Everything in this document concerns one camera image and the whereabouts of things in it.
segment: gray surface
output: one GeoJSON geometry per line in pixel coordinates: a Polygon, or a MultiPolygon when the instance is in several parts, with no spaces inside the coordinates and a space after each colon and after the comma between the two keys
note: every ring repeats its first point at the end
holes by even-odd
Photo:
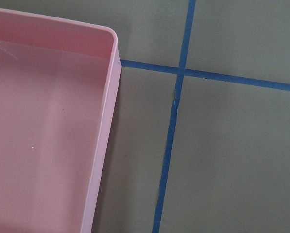
{"type": "Polygon", "coordinates": [[[151,232],[174,84],[123,68],[92,232],[151,232]]]}
{"type": "Polygon", "coordinates": [[[290,0],[198,0],[187,68],[290,83],[290,0]]]}
{"type": "Polygon", "coordinates": [[[160,233],[290,233],[290,92],[185,77],[160,233]]]}
{"type": "Polygon", "coordinates": [[[121,59],[178,66],[188,0],[0,0],[1,8],[108,26],[121,59]]]}

